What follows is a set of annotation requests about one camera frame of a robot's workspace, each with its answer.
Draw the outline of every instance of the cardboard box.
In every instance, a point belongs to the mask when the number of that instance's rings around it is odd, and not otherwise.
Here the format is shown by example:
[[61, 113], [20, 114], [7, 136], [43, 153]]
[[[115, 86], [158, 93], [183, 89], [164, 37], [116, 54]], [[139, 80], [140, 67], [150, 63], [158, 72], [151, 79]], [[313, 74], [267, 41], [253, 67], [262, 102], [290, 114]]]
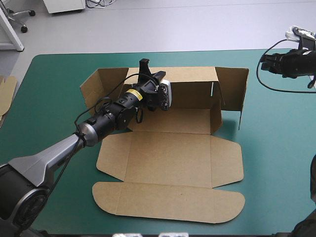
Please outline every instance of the cardboard box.
[[[242, 194], [213, 189], [243, 179], [240, 145], [211, 136], [221, 109], [242, 111], [248, 69], [151, 68], [166, 71], [172, 87], [167, 112], [144, 111], [133, 132], [104, 139], [97, 168], [124, 182], [98, 182], [93, 196], [103, 210], [125, 216], [222, 223], [243, 209]], [[98, 69], [81, 86], [87, 107], [137, 68]], [[137, 77], [118, 88], [124, 93]]]
[[5, 80], [4, 76], [0, 76], [0, 127], [3, 122], [2, 117], [10, 109], [16, 83], [15, 77], [10, 76]]

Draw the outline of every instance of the office chair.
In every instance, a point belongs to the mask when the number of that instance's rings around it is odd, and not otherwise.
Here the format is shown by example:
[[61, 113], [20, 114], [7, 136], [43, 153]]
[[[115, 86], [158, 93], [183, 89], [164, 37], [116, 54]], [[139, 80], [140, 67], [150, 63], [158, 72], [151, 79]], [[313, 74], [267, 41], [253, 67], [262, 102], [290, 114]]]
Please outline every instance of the office chair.
[[17, 24], [19, 24], [21, 26], [21, 32], [22, 33], [26, 33], [28, 31], [28, 28], [26, 27], [24, 22], [19, 21], [15, 17], [20, 15], [20, 14], [27, 13], [27, 12], [29, 13], [30, 16], [35, 16], [35, 12], [33, 10], [25, 10], [25, 11], [14, 12], [14, 11], [10, 10], [9, 8], [5, 8], [2, 0], [0, 0], [0, 8], [2, 9], [2, 11], [4, 12], [5, 16], [7, 17], [7, 19], [9, 21], [17, 23]]

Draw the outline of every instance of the chair wheel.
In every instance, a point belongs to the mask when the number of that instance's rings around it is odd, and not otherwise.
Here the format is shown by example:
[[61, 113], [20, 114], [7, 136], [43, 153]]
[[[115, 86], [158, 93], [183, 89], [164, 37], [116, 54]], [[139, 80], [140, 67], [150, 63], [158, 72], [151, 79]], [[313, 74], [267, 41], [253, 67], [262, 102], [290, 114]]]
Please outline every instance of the chair wheel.
[[22, 33], [26, 33], [28, 31], [28, 28], [27, 27], [25, 27], [25, 26], [22, 26], [21, 27], [21, 32]]
[[35, 16], [35, 12], [34, 12], [33, 10], [31, 10], [31, 11], [29, 12], [29, 15], [30, 15], [30, 16]]

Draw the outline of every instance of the yellow label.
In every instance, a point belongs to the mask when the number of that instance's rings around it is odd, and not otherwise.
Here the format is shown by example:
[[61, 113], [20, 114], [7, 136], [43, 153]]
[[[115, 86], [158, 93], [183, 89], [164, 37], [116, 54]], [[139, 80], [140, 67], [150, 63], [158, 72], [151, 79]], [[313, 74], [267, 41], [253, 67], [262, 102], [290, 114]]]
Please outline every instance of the yellow label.
[[127, 92], [135, 95], [139, 101], [141, 101], [143, 99], [142, 95], [137, 90], [129, 89]]

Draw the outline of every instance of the green table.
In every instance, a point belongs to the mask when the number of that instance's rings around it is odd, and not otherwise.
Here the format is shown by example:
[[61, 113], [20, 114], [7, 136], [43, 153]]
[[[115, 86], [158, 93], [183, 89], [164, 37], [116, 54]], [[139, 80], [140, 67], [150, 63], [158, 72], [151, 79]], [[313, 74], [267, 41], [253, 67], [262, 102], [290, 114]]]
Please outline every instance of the green table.
[[[255, 67], [263, 50], [61, 54], [35, 57], [0, 129], [0, 163], [32, 155], [70, 135], [85, 109], [79, 86], [97, 68], [150, 66], [223, 66], [250, 69], [241, 127], [239, 114], [223, 112], [216, 132], [241, 144], [244, 180], [221, 187], [244, 194], [241, 214], [224, 224], [115, 216], [94, 202], [91, 188], [113, 177], [96, 169], [100, 144], [71, 161], [33, 227], [49, 233], [110, 234], [189, 232], [190, 234], [271, 234], [291, 231], [315, 208], [310, 200], [310, 164], [314, 143], [315, 95], [285, 94], [260, 86]], [[309, 78], [282, 79], [262, 72], [281, 88], [305, 89]]]

